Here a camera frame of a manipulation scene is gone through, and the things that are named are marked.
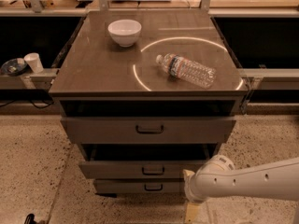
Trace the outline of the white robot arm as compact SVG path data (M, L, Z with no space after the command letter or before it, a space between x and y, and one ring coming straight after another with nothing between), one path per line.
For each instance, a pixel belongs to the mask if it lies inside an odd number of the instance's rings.
M236 169L215 155L183 175L185 224L298 224L299 158Z

